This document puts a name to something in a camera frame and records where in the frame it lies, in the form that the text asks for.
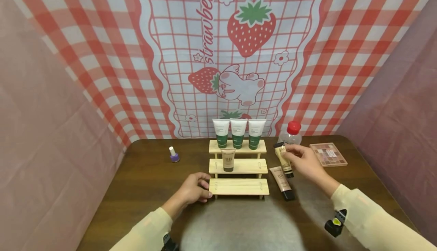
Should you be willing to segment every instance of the cartoon bunny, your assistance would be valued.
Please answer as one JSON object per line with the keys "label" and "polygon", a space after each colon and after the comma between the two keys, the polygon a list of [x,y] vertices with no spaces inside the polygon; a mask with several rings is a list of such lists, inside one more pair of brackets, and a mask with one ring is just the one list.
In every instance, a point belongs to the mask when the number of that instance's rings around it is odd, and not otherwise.
{"label": "cartoon bunny", "polygon": [[265,81],[256,73],[242,79],[238,75],[239,68],[238,64],[232,64],[220,74],[218,94],[224,99],[238,99],[241,105],[250,106],[255,103],[256,94],[264,87]]}

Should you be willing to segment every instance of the red gingham backdrop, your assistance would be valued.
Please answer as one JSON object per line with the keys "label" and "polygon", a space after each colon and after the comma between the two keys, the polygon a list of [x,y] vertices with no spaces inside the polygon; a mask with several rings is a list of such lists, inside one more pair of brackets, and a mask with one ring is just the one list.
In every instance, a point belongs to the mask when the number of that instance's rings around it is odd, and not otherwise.
{"label": "red gingham backdrop", "polygon": [[[428,0],[14,1],[127,146],[213,137],[216,117],[330,134]],[[249,35],[233,15],[258,1]]]}

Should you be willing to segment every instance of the left hand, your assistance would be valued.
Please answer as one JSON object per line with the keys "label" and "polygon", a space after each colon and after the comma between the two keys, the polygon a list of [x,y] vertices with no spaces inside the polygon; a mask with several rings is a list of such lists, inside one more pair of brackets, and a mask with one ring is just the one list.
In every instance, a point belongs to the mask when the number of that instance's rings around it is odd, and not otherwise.
{"label": "left hand", "polygon": [[209,179],[211,176],[206,173],[190,174],[162,208],[174,220],[187,205],[196,201],[207,202],[212,197],[212,193],[208,191],[209,184],[205,181]]}
{"label": "left hand", "polygon": [[205,181],[209,179],[211,176],[206,173],[190,174],[174,195],[181,199],[185,205],[196,201],[207,202],[212,197],[212,193],[208,191],[209,183]]}

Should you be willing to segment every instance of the yellow sticker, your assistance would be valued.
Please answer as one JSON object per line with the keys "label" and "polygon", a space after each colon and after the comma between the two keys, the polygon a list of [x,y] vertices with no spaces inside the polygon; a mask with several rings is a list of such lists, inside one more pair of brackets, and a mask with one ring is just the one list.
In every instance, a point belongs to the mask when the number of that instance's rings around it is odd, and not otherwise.
{"label": "yellow sticker", "polygon": [[334,225],[341,226],[341,222],[340,222],[337,218],[334,218],[334,219],[332,220],[332,222],[333,222]]}

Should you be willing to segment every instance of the tiered wooden shelf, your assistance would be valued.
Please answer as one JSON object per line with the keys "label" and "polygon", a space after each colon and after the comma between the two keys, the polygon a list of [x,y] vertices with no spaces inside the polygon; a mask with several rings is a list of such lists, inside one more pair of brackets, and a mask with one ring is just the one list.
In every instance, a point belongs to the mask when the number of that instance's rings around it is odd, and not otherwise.
{"label": "tiered wooden shelf", "polygon": [[[228,143],[226,145],[226,149],[233,149],[232,139],[228,139]],[[214,158],[218,158],[218,154],[221,154],[221,148],[219,148],[217,144],[217,140],[210,140],[209,141],[209,153],[214,154]],[[238,149],[235,151],[235,154],[256,154],[258,157],[261,158],[262,153],[267,153],[266,143],[264,140],[260,140],[258,144],[258,148],[256,150],[251,150],[248,147],[248,140],[243,140],[243,145],[241,149]]]}
{"label": "tiered wooden shelf", "polygon": [[[232,139],[228,140],[226,148],[233,148]],[[217,145],[217,140],[209,142],[209,153],[214,154],[214,158],[209,160],[209,173],[215,176],[209,180],[209,191],[216,199],[218,195],[258,195],[262,199],[270,194],[267,179],[261,178],[262,174],[268,173],[266,160],[261,159],[261,154],[267,153],[264,140],[259,141],[256,150],[251,150],[248,140],[243,140],[241,149],[236,150],[235,154],[256,154],[257,158],[235,158],[233,171],[223,170],[223,160],[218,157],[222,151]],[[218,178],[219,174],[255,174],[258,178]]]}
{"label": "tiered wooden shelf", "polygon": [[260,199],[269,195],[267,179],[217,179],[209,180],[209,191],[215,195],[258,195]]}

